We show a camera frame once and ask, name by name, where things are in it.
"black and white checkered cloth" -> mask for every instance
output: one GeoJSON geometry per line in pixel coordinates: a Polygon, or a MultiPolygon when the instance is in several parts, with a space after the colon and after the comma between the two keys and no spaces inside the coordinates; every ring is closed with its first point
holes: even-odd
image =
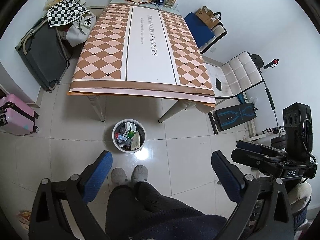
{"type": "MultiPolygon", "coordinates": [[[[47,16],[49,25],[52,27],[71,23],[84,14],[92,15],[86,7],[80,5],[75,0],[62,0],[48,10],[47,16]]],[[[90,27],[91,19],[85,20],[84,24],[90,27]]]]}

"blue folder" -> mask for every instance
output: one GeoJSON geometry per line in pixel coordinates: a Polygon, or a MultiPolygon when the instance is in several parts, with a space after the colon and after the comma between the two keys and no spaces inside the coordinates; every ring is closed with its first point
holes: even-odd
{"type": "Polygon", "coordinates": [[[198,48],[214,37],[213,32],[194,13],[189,13],[184,20],[198,48]]]}

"silver screw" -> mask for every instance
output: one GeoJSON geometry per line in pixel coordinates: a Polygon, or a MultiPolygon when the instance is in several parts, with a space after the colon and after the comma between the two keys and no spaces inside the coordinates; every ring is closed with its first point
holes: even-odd
{"type": "Polygon", "coordinates": [[[47,178],[41,180],[41,184],[45,185],[49,182],[49,180],[47,178]]]}
{"type": "Polygon", "coordinates": [[[278,183],[278,184],[282,184],[282,179],[280,179],[280,178],[276,178],[276,183],[278,183]]]}
{"type": "Polygon", "coordinates": [[[249,180],[249,181],[253,181],[253,179],[254,179],[254,177],[251,174],[247,174],[244,177],[246,178],[246,180],[249,180]]]}
{"type": "Polygon", "coordinates": [[[70,179],[71,180],[77,180],[77,179],[79,179],[79,175],[78,174],[73,174],[73,175],[71,175],[70,179]]]}

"brown and pink diamond tablecloth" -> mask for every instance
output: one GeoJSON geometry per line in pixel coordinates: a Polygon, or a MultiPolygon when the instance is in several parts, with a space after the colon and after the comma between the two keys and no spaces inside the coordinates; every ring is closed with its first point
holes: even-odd
{"type": "Polygon", "coordinates": [[[182,16],[110,4],[90,33],[69,94],[116,94],[215,104],[208,71],[182,16]]]}

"black pants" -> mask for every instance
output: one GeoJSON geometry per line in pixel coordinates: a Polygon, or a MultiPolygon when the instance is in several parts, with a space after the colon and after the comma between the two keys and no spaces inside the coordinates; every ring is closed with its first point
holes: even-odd
{"type": "Polygon", "coordinates": [[[139,220],[155,212],[187,208],[185,203],[161,195],[147,182],[138,182],[134,189],[127,185],[116,187],[110,194],[106,213],[106,234],[116,240],[139,220]]]}

